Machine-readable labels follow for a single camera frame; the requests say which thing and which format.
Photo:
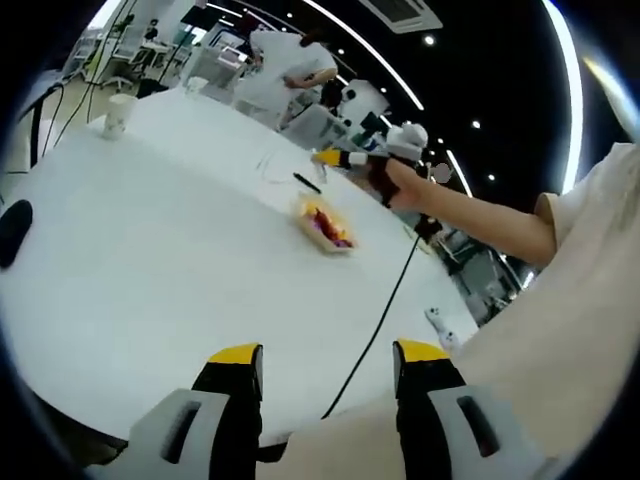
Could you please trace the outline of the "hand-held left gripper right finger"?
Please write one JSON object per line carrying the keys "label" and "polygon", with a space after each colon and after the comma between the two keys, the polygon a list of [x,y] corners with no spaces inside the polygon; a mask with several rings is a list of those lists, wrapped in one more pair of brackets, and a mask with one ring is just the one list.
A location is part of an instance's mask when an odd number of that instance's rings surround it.
{"label": "hand-held left gripper right finger", "polygon": [[542,479],[549,461],[511,408],[431,344],[393,343],[396,428],[408,479]]}

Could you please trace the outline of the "person's right hand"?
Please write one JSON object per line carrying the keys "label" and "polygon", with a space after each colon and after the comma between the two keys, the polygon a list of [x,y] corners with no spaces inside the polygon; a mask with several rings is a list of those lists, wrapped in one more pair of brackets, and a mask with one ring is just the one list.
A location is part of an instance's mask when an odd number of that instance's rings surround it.
{"label": "person's right hand", "polygon": [[397,189],[391,197],[390,206],[399,210],[423,212],[427,195],[436,184],[420,177],[412,167],[394,159],[387,162],[386,174]]}

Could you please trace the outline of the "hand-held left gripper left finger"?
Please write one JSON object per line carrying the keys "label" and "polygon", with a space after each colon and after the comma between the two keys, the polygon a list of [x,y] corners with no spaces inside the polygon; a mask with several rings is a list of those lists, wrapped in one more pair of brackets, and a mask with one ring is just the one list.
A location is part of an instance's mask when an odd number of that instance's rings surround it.
{"label": "hand-held left gripper left finger", "polygon": [[254,479],[262,432],[263,346],[211,356],[189,389],[177,389],[131,428],[127,445],[90,479]]}

